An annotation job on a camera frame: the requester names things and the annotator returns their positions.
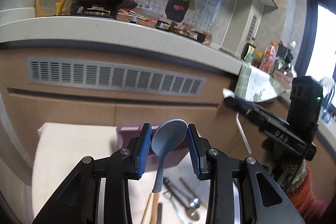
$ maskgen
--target utensil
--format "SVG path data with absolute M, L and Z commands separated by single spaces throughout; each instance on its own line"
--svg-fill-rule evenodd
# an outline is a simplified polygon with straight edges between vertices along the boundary
M 179 195 L 181 195 L 181 196 L 185 197 L 185 199 L 187 199 L 188 205 L 189 205 L 190 208 L 198 209 L 201 206 L 200 201 L 197 197 L 195 197 L 195 196 L 190 197 L 190 196 L 186 195 L 185 193 L 183 193 L 172 182 L 168 182 L 168 183 L 169 183 L 169 186 L 171 187 L 171 190 L 174 191 L 174 193 L 179 193 Z
M 182 224 L 193 224 L 193 223 L 191 223 L 191 222 L 187 222 L 187 221 L 185 221 L 185 220 L 183 219 L 183 215 L 182 215 L 181 211 L 177 208 L 176 204 L 174 203 L 174 201 L 173 201 L 173 199 L 172 199 L 173 196 L 171 196 L 170 198 L 167 198 L 167 197 L 165 196 L 165 194 L 163 194 L 163 196 L 164 196 L 166 199 L 168 199 L 168 200 L 170 201 L 170 203 L 172 204 L 173 209 L 174 209 L 176 215 L 179 217 L 179 219 L 180 219 L 180 221 L 181 221 Z
M 189 191 L 189 193 L 199 200 L 200 205 L 203 206 L 204 208 L 207 208 L 207 206 L 198 198 L 194 190 L 192 190 L 192 188 L 187 184 L 187 182 L 182 177 L 180 177 L 179 180 L 182 183 L 182 185 Z
M 184 204 L 184 202 L 181 200 L 181 198 L 174 192 L 174 190 L 171 187 L 171 182 L 169 181 L 168 178 L 163 178 L 163 184 L 167 188 L 167 190 L 171 193 L 171 195 L 184 207 L 185 209 L 185 214 L 187 217 L 191 220 L 194 221 L 199 221 L 200 220 L 200 215 L 196 211 L 195 208 L 188 207 Z
M 155 183 L 152 192 L 162 190 L 164 160 L 166 155 L 175 149 L 187 134 L 187 123 L 181 119 L 172 119 L 160 125 L 152 139 L 152 150 L 159 157 Z
M 163 203 L 159 202 L 159 204 L 157 205 L 156 224 L 162 224 L 162 207 L 163 207 Z
M 144 222 L 145 222 L 146 215 L 147 215 L 148 208 L 149 208 L 149 203 L 151 201 L 152 195 L 153 195 L 153 193 L 150 193 L 149 196 L 148 196 L 148 200 L 147 200 L 147 204 L 146 204 L 146 207 L 145 207 L 145 211 L 143 212 L 142 219 L 141 219 L 141 224 L 144 224 Z
M 158 203 L 159 203 L 159 193 L 154 194 L 153 205 L 152 205 L 152 217 L 149 224 L 156 224 L 157 213 L 158 213 Z

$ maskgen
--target white countertop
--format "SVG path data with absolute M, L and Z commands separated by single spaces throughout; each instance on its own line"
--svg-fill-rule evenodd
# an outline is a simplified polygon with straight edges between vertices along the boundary
M 52 16 L 20 18 L 20 9 L 6 13 L 0 25 L 0 43 L 28 39 L 70 39 L 132 47 L 183 58 L 238 75 L 241 61 L 191 39 L 128 22 L 95 17 Z

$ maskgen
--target person's arm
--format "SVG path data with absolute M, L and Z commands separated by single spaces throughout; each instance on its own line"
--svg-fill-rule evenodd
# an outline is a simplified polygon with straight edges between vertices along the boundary
M 190 10 L 195 10 L 195 1 L 194 0 L 189 1 L 189 9 Z

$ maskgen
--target orange bottle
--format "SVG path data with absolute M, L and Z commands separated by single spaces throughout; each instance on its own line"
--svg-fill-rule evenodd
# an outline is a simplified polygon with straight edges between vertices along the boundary
M 273 64 L 273 61 L 275 59 L 275 46 L 277 44 L 275 42 L 271 42 L 271 45 L 269 45 L 267 48 L 266 48 L 266 51 L 265 51 L 265 55 L 264 55 L 264 58 L 261 62 L 261 65 L 259 67 L 260 70 L 263 70 L 264 72 L 268 73 L 272 64 Z

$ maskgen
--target cabinet door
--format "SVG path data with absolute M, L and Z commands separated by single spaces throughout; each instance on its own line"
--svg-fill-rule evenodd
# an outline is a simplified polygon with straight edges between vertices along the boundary
M 137 126 L 149 122 L 154 125 L 178 118 L 194 123 L 199 134 L 207 138 L 215 114 L 216 107 L 117 104 L 115 124 Z
M 114 126 L 116 105 L 10 94 L 6 110 L 22 145 L 33 157 L 45 122 Z

